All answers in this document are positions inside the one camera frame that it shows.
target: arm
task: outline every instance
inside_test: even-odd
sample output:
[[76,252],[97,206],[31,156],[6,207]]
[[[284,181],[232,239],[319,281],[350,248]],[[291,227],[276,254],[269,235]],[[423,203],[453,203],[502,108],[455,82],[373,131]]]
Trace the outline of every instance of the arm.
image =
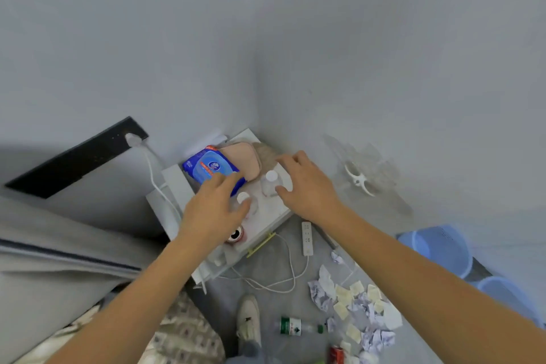
[[304,152],[282,156],[293,191],[284,203],[318,224],[372,278],[445,363],[535,363],[546,332],[371,226],[344,206]]
[[191,273],[248,213],[250,200],[229,211],[229,195],[241,176],[215,174],[203,183],[186,206],[176,239],[47,364],[138,362]]

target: white power strip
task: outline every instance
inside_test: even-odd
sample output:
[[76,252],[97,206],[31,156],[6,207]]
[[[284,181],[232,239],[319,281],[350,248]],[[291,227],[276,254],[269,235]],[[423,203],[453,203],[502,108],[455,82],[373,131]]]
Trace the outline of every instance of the white power strip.
[[311,222],[301,222],[301,238],[303,240],[304,257],[313,256],[313,233]]

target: wet wipes package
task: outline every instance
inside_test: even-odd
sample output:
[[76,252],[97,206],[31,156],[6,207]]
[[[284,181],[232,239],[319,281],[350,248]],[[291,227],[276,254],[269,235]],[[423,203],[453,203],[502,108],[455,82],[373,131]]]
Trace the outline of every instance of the wet wipes package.
[[[239,171],[239,169],[214,146],[206,146],[204,150],[192,155],[182,163],[182,168],[200,184],[210,179],[214,173],[229,175]],[[246,180],[244,177],[239,180],[233,188],[231,195],[235,195],[245,182]]]

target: pants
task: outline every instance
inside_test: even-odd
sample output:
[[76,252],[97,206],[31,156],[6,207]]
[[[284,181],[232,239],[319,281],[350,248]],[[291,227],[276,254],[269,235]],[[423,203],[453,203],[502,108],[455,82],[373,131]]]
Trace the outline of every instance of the pants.
[[226,364],[265,364],[262,347],[256,341],[247,341],[242,346],[241,355],[228,358]]

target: blue trash can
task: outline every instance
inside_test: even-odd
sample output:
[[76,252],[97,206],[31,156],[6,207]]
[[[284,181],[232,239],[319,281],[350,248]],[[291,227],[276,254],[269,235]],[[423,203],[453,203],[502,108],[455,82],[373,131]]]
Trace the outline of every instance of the blue trash can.
[[530,319],[537,327],[544,328],[544,320],[541,318],[536,305],[511,280],[499,276],[490,276],[472,284],[481,292],[486,293],[523,317]]
[[470,247],[464,236],[453,226],[414,230],[403,233],[398,240],[459,278],[464,279],[472,269]]

